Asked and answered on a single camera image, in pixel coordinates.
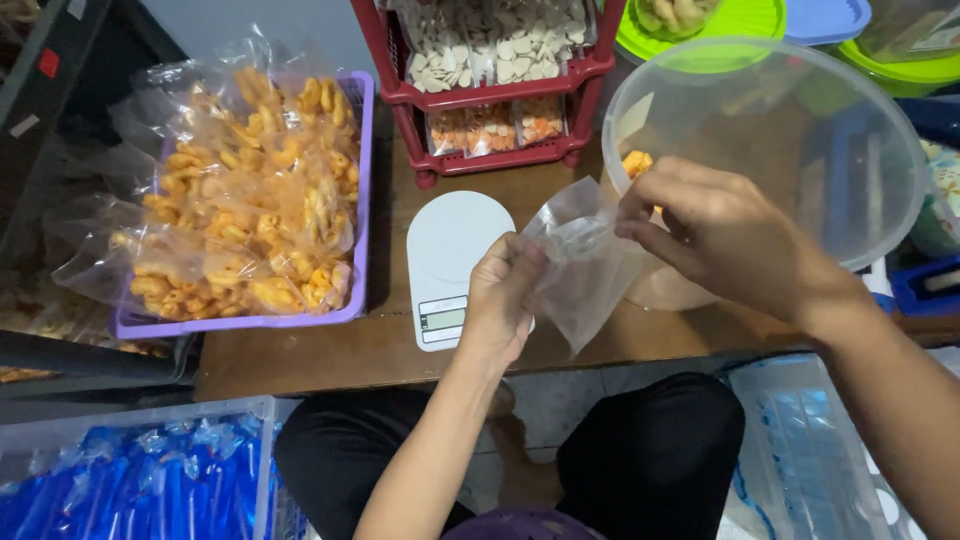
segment blue plastic container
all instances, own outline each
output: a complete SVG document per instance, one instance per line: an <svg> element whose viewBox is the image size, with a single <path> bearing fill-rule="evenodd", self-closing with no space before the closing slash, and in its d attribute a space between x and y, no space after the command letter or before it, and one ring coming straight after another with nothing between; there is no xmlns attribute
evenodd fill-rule
<svg viewBox="0 0 960 540"><path fill-rule="evenodd" d="M783 40L812 47L853 39L870 15L867 0L786 0Z"/></svg>

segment clear plastic bowl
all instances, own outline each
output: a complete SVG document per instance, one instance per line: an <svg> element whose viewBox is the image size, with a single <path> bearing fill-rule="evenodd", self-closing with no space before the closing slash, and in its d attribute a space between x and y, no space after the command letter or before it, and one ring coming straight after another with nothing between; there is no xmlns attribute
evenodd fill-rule
<svg viewBox="0 0 960 540"><path fill-rule="evenodd" d="M620 194L632 150L739 173L850 270L903 240L926 188L917 134L883 90L772 39L704 38L656 55L614 94L602 137Z"/></svg>

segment purple basket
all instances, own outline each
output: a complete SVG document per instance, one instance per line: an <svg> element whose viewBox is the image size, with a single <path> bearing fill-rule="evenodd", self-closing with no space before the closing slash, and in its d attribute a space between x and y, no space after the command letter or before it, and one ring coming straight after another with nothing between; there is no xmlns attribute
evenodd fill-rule
<svg viewBox="0 0 960 540"><path fill-rule="evenodd" d="M197 331L241 328L293 328L346 323L360 316L367 301L367 258L370 244L370 167L373 147L373 77L353 71L340 78L340 86L360 119L360 182L357 188L357 225L353 246L353 286L346 306L324 315L225 317L174 323L158 317L114 309L110 320L113 334L120 339L145 339L184 335Z"/></svg>

